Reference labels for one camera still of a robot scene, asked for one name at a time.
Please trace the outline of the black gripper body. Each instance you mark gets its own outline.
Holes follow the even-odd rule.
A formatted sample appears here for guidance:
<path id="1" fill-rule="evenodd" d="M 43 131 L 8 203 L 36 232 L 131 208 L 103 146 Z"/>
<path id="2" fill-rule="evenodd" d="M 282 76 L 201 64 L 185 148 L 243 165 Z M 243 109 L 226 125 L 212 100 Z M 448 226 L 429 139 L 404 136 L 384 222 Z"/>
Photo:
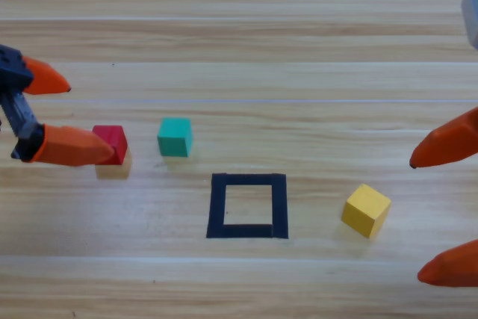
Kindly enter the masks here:
<path id="1" fill-rule="evenodd" d="M 23 95 L 33 79 L 22 53 L 1 45 L 1 108 L 18 139 L 11 157 L 21 161 L 33 161 L 44 143 L 44 125 Z"/>

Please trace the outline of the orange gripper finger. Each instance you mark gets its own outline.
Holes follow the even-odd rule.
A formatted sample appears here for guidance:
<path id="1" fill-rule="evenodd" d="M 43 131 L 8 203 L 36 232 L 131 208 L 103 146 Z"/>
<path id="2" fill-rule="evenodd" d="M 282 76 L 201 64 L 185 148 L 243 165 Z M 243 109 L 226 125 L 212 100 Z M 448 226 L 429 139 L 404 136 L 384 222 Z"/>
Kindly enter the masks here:
<path id="1" fill-rule="evenodd" d="M 24 89 L 25 93 L 43 95 L 71 91 L 68 81 L 48 63 L 26 56 L 23 60 L 34 77 L 31 84 Z"/>
<path id="2" fill-rule="evenodd" d="M 477 240 L 438 254 L 418 272 L 420 282 L 450 288 L 477 287 Z"/>
<path id="3" fill-rule="evenodd" d="M 80 167 L 100 164 L 113 155 L 113 147 L 92 131 L 44 125 L 43 143 L 30 162 Z"/>
<path id="4" fill-rule="evenodd" d="M 412 168 L 462 161 L 477 154 L 477 108 L 432 130 L 409 159 Z"/>

